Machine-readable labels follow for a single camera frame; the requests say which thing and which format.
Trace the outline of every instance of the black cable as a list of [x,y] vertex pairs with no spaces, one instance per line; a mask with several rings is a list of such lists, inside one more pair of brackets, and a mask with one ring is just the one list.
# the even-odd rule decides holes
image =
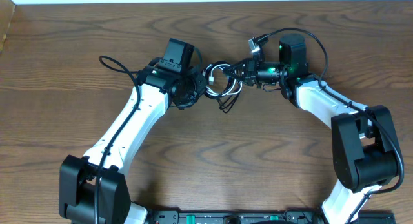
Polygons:
[[[238,84],[238,89],[241,88],[241,82],[237,81]],[[233,100],[231,100],[231,102],[229,102],[229,104],[227,104],[227,102],[229,101],[229,99],[233,96],[230,95],[228,97],[228,99],[224,102],[222,102],[220,99],[217,99],[218,103],[219,103],[219,109],[222,110],[222,112],[224,112],[224,114],[227,114],[228,112],[231,111],[232,107],[234,106],[235,102],[238,100],[239,94],[241,92],[237,93],[235,98]]]
[[266,89],[266,86],[270,86],[270,85],[276,85],[276,84],[263,84],[263,90],[265,92],[274,92],[274,91],[281,91],[280,88],[273,88],[273,89]]
[[398,150],[398,148],[396,147],[396,144],[394,143],[394,140],[390,137],[390,135],[388,134],[388,132],[383,128],[383,126],[381,126],[381,124],[380,124],[378,121],[376,121],[372,116],[370,116],[369,114],[367,114],[364,110],[362,110],[362,109],[354,106],[351,101],[350,101],[350,102],[347,102],[347,101],[341,99],[340,97],[338,97],[338,96],[336,96],[335,94],[333,94],[333,93],[331,93],[330,91],[328,91],[328,90],[327,90],[327,86],[322,85],[323,77],[324,77],[324,75],[327,73],[327,70],[328,70],[328,55],[327,55],[327,51],[325,50],[325,48],[324,48],[323,44],[321,43],[321,41],[320,41],[313,33],[309,32],[309,31],[307,31],[307,30],[300,29],[300,28],[283,28],[283,29],[280,29],[280,30],[276,30],[276,31],[274,31],[274,32],[272,32],[272,33],[266,34],[266,35],[264,35],[263,37],[260,37],[257,41],[263,40],[263,39],[265,39],[265,38],[267,38],[267,37],[270,37],[270,36],[272,36],[272,35],[274,35],[274,34],[277,34],[277,33],[283,32],[283,31],[287,31],[287,30],[294,30],[294,31],[298,31],[298,32],[302,32],[302,33],[308,34],[308,35],[311,36],[314,40],[317,41],[317,43],[318,43],[318,45],[321,47],[321,49],[322,49],[322,51],[323,51],[323,53],[324,53],[324,57],[325,57],[325,67],[324,67],[324,70],[323,70],[323,72],[321,73],[320,77],[318,78],[318,85],[319,85],[319,87],[320,87],[325,93],[327,93],[328,95],[330,95],[330,96],[333,97],[334,99],[337,99],[338,101],[342,102],[344,105],[346,105],[346,106],[348,106],[348,107],[350,107],[350,108],[353,108],[354,110],[357,110],[361,115],[365,116],[368,120],[370,120],[370,121],[372,122],[372,124],[375,125],[375,126],[379,129],[379,131],[384,135],[384,137],[387,138],[388,142],[389,142],[389,143],[391,144],[391,146],[392,146],[392,149],[393,149],[394,154],[395,154],[396,159],[397,159],[398,172],[399,172],[398,182],[397,182],[393,187],[390,187],[390,188],[386,188],[386,189],[383,189],[383,190],[377,190],[377,191],[367,192],[367,193],[365,194],[364,198],[361,200],[361,202],[360,202],[360,203],[358,204],[358,206],[356,207],[356,209],[353,211],[353,213],[350,214],[350,217],[349,217],[348,220],[347,220],[347,223],[350,223],[350,222],[351,222],[351,219],[354,217],[355,214],[357,214],[357,213],[359,212],[359,210],[362,208],[362,206],[364,205],[364,203],[365,203],[368,199],[370,199],[370,196],[371,196],[371,195],[374,195],[374,194],[384,194],[384,193],[387,193],[387,192],[392,192],[392,191],[395,191],[396,189],[398,189],[398,188],[401,186],[401,184],[402,184],[402,182],[403,182],[403,180],[404,180],[404,177],[405,177],[405,171],[404,171],[404,165],[403,165],[403,157],[401,156],[401,152],[400,152],[400,151]]
[[153,59],[153,60],[151,60],[149,63],[148,63],[148,65],[149,66],[155,66],[155,64],[157,64],[157,63],[159,63],[159,61],[162,59],[162,57],[156,57],[155,59]]
[[[124,72],[120,71],[119,69],[112,68],[111,66],[107,65],[105,62],[103,62],[103,59],[107,59],[107,60],[117,64],[118,66],[120,66],[124,70]],[[100,161],[99,166],[97,168],[96,180],[95,180],[95,194],[94,194],[94,213],[95,213],[94,220],[95,220],[95,224],[99,224],[99,188],[100,188],[100,179],[101,179],[101,171],[103,169],[103,164],[105,163],[105,159],[106,159],[107,155],[109,154],[110,148],[112,147],[114,141],[116,140],[118,135],[121,133],[123,128],[126,126],[128,121],[130,120],[130,118],[135,114],[136,110],[139,110],[139,103],[141,101],[141,93],[139,91],[139,86],[137,84],[136,78],[132,75],[132,72],[130,72],[120,62],[118,62],[117,60],[112,59],[111,57],[108,57],[108,56],[100,56],[99,57],[99,62],[101,62],[101,64],[103,66],[105,66],[105,67],[107,67],[111,70],[114,70],[116,72],[127,73],[129,75],[129,77],[131,78],[131,80],[134,82],[137,99],[136,99],[136,104],[134,105],[132,111],[130,111],[128,117],[126,117],[126,119],[123,121],[122,125],[118,128],[118,130],[116,130],[116,133],[112,136],[112,139],[109,141],[107,147],[105,147],[105,151],[103,152],[101,161]]]

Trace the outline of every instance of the black bracket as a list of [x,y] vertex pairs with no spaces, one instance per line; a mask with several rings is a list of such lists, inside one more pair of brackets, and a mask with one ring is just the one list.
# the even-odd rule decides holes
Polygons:
[[[72,223],[94,223],[95,185],[87,183],[96,175],[97,166],[88,158],[67,156],[60,168],[59,214]],[[130,208],[125,176],[116,167],[102,171],[99,191],[99,223],[124,223]]]
[[[367,112],[381,123],[400,151],[390,111],[379,105]],[[332,117],[331,131],[334,170],[344,187],[359,192],[372,185],[387,185],[398,175],[393,148],[377,127],[367,126],[366,117],[358,113]],[[362,133],[374,137],[374,144],[363,147],[359,138]]]

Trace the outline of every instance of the wire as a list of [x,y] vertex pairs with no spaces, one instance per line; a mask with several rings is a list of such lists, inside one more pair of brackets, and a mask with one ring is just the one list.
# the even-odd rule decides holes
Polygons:
[[[225,61],[218,61],[218,62],[208,65],[203,70],[203,74],[205,78],[208,79],[209,75],[211,76],[213,75],[213,72],[216,68],[223,70],[227,66],[230,66],[230,64],[228,64]],[[213,91],[210,87],[206,86],[205,96],[210,99],[216,99],[219,104],[219,109],[222,110],[225,114],[227,114],[232,109],[235,102],[238,100],[238,97],[241,93],[242,88],[243,88],[243,85],[240,81],[230,76],[227,76],[227,85],[221,93],[217,93]]]
[[263,84],[263,90],[265,92],[274,92],[274,91],[281,91],[280,88],[274,88],[274,89],[266,89],[266,86],[270,86],[270,85],[275,85],[275,84]]
[[[215,70],[216,68],[219,68],[220,70],[223,70],[223,66],[230,66],[230,65],[229,65],[228,63],[221,63],[221,64],[218,64],[218,65],[216,65],[216,66],[209,65],[209,66],[206,68],[206,70],[208,70],[210,67],[212,67],[212,69],[210,70],[210,72],[208,73],[208,75],[209,75],[209,74],[210,74],[210,75],[213,75],[214,70]],[[237,90],[236,92],[231,93],[231,91],[234,89],[235,84],[236,84],[236,80],[235,80],[235,79],[232,79],[232,80],[233,80],[232,86],[231,86],[229,89],[224,90],[224,91],[225,91],[224,93],[220,93],[220,94],[221,94],[221,97],[227,96],[227,95],[236,95],[236,94],[240,93],[241,89],[243,88],[242,83],[239,85],[239,88],[238,88],[238,90]],[[214,92],[209,86],[206,86],[206,92],[208,92],[211,96],[220,96],[220,94],[218,94],[217,92]]]
[[[103,59],[107,59],[115,64],[117,64],[118,66],[120,66],[124,71],[120,71],[119,69],[116,68],[112,68],[111,66],[107,65],[105,62],[103,62]],[[158,61],[158,58],[153,59],[150,63],[153,63],[154,65],[156,64],[155,62]],[[97,168],[97,173],[96,173],[96,180],[95,180],[95,194],[94,194],[94,220],[95,220],[95,224],[99,224],[99,188],[100,188],[100,180],[101,180],[101,171],[103,169],[103,165],[105,163],[105,159],[107,157],[107,155],[110,152],[110,148],[113,146],[114,141],[116,140],[116,138],[118,137],[118,135],[121,133],[121,131],[123,130],[123,128],[126,126],[126,124],[128,123],[128,121],[130,120],[130,118],[135,114],[136,110],[139,110],[139,103],[141,101],[141,93],[139,91],[139,86],[137,84],[137,80],[136,78],[132,75],[132,72],[129,71],[125,66],[123,66],[119,61],[108,57],[108,56],[100,56],[99,57],[99,62],[101,62],[101,64],[111,70],[114,70],[116,72],[122,72],[122,73],[127,73],[129,75],[129,77],[131,78],[131,80],[134,82],[134,86],[136,89],[136,104],[134,105],[132,111],[130,111],[129,115],[126,117],[126,119],[123,121],[122,125],[118,128],[118,130],[116,130],[116,133],[112,136],[112,139],[109,141],[107,147],[105,147],[105,151],[103,152],[101,161],[99,163],[99,166]]]
[[394,154],[395,154],[395,156],[396,156],[396,159],[397,159],[398,172],[399,172],[398,182],[397,182],[393,187],[390,187],[390,188],[386,188],[386,189],[383,189],[383,190],[377,190],[377,191],[367,192],[367,193],[365,194],[364,198],[360,201],[360,203],[359,203],[358,206],[356,207],[356,209],[353,211],[353,213],[350,214],[350,217],[349,217],[348,220],[347,220],[347,223],[350,223],[350,222],[351,222],[351,219],[354,217],[355,214],[357,214],[357,213],[360,211],[360,209],[362,208],[362,206],[364,205],[364,203],[366,203],[367,200],[370,199],[370,196],[371,196],[371,195],[374,195],[374,194],[384,194],[384,193],[387,193],[387,192],[392,192],[392,191],[395,191],[396,189],[398,189],[398,188],[401,186],[401,184],[403,183],[404,177],[405,177],[403,157],[401,156],[401,152],[400,152],[400,151],[398,150],[398,148],[396,147],[396,144],[394,143],[394,140],[390,137],[390,135],[388,134],[388,132],[383,128],[383,126],[382,126],[378,121],[376,121],[370,114],[368,114],[368,113],[365,112],[364,110],[362,110],[362,109],[354,106],[351,101],[347,102],[347,101],[341,99],[340,97],[338,97],[338,96],[336,96],[335,94],[333,94],[333,93],[331,93],[330,91],[328,91],[328,90],[327,90],[327,86],[322,85],[321,82],[322,82],[322,80],[323,80],[324,75],[327,73],[327,70],[328,70],[328,55],[327,55],[327,51],[325,50],[325,48],[324,48],[323,44],[321,43],[321,41],[320,41],[313,33],[309,32],[309,31],[307,31],[307,30],[300,29],[300,28],[293,28],[293,27],[290,27],[290,28],[282,28],[282,29],[280,29],[280,30],[276,30],[276,31],[274,31],[274,32],[272,32],[272,33],[266,34],[266,35],[264,35],[263,37],[260,37],[260,38],[258,39],[258,41],[260,41],[260,40],[262,40],[262,39],[265,39],[266,37],[270,37],[270,36],[272,36],[272,35],[274,35],[274,34],[277,34],[277,33],[283,32],[283,31],[287,31],[287,30],[294,30],[294,31],[298,31],[298,32],[302,32],[302,33],[308,34],[308,35],[311,36],[314,40],[316,40],[316,42],[318,43],[318,45],[321,47],[321,49],[322,49],[322,51],[323,51],[323,53],[324,53],[324,57],[325,57],[324,70],[323,70],[323,72],[321,73],[320,77],[318,78],[318,85],[319,85],[319,87],[320,87],[325,93],[327,93],[329,96],[333,97],[334,99],[337,99],[338,101],[342,102],[344,105],[346,105],[346,106],[348,106],[348,107],[350,107],[350,108],[353,108],[354,110],[358,111],[361,115],[365,116],[368,120],[370,120],[370,121],[372,122],[372,124],[379,129],[379,131],[384,135],[384,137],[387,139],[387,141],[391,144],[391,147],[392,147],[392,149],[393,149],[393,151],[394,151]]

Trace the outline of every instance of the black plastic housing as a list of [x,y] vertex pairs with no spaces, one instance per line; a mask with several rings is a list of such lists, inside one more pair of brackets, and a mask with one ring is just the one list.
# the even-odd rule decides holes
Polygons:
[[[73,223],[94,223],[95,185],[87,183],[96,173],[87,158],[68,155],[60,168],[59,214]],[[115,170],[102,171],[99,191],[99,223],[124,223],[130,196],[126,179]]]
[[191,44],[178,39],[169,39],[165,55],[158,65],[160,68],[184,74],[189,68],[193,52],[194,46]]
[[288,78],[295,79],[308,74],[307,49],[301,34],[286,34],[279,40],[279,60],[282,65],[290,65]]
[[[368,108],[393,139],[397,151],[399,143],[388,109],[382,105]],[[359,114],[340,114],[331,118],[334,170],[344,187],[360,192],[372,185],[387,185],[398,175],[395,152],[378,131],[367,128],[367,119]],[[359,134],[375,137],[375,143],[366,147]]]

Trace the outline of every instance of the connector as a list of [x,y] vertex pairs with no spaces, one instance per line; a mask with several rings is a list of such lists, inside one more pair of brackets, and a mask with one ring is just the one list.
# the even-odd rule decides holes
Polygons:
[[260,47],[254,42],[254,39],[253,39],[253,38],[250,39],[250,40],[248,40],[248,45],[250,46],[250,49],[251,49],[251,53],[252,53],[252,54],[254,54],[254,53],[256,53],[256,52],[258,52],[258,51],[261,50]]
[[213,77],[213,75],[209,76],[208,82],[209,82],[209,85],[214,85],[214,77]]

